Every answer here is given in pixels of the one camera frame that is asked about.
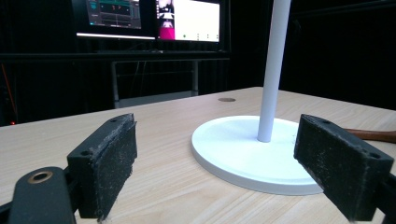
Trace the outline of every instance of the cable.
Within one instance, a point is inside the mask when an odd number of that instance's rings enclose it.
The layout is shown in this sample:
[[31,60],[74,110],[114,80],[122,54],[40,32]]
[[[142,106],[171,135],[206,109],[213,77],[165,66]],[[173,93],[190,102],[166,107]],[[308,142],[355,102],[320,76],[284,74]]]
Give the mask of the cable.
[[4,79],[5,79],[5,81],[6,81],[7,90],[8,90],[8,95],[9,95],[9,98],[10,98],[11,104],[12,104],[12,109],[14,110],[14,114],[17,115],[17,114],[18,114],[18,113],[17,113],[17,108],[16,108],[16,106],[15,106],[15,104],[14,104],[14,97],[12,97],[11,88],[9,87],[8,78],[7,78],[7,73],[6,73],[6,68],[4,67],[3,64],[1,64],[1,68],[2,68],[2,70],[3,70]]

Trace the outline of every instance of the table surface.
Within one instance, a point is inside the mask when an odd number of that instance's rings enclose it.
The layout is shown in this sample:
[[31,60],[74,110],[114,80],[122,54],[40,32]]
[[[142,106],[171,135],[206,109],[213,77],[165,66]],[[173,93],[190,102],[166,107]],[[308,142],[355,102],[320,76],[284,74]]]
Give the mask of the table surface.
[[[106,120],[134,113],[138,157],[108,223],[349,223],[324,194],[243,189],[197,163],[191,153],[196,128],[212,119],[258,116],[261,100],[262,88],[249,88],[0,128],[0,204],[12,200],[20,177],[45,166],[65,168],[66,155]],[[343,128],[396,130],[396,111],[287,91],[277,100],[278,119],[298,122],[309,114]],[[369,143],[396,157],[394,144]],[[381,223],[383,216],[377,210],[373,222]],[[78,223],[96,223],[76,217]]]

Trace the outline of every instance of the monitor screen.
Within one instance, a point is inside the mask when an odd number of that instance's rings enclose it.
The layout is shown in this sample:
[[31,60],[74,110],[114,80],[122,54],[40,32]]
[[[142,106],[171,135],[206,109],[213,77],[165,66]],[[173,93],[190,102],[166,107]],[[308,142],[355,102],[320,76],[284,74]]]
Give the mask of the monitor screen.
[[156,8],[158,39],[219,42],[219,0],[156,0]]
[[73,0],[77,36],[155,39],[155,4],[148,0]]

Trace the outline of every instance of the white stand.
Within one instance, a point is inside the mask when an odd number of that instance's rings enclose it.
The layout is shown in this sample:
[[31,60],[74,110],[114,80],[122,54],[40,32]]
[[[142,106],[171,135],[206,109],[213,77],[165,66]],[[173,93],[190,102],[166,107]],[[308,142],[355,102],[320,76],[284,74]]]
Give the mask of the white stand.
[[207,171],[261,192],[322,192],[293,158],[298,124],[275,119],[290,0],[274,0],[260,117],[211,120],[192,135],[193,155]]

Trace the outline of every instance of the black clamp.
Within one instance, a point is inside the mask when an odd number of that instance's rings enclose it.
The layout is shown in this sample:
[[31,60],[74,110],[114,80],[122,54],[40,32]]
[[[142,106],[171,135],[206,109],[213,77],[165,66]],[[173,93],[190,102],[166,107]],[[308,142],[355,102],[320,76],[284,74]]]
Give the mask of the black clamp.
[[301,115],[294,158],[349,221],[371,221],[375,209],[396,223],[394,159],[343,128]]
[[137,157],[133,114],[106,121],[68,156],[68,167],[45,167],[23,176],[0,223],[76,223],[107,217]]

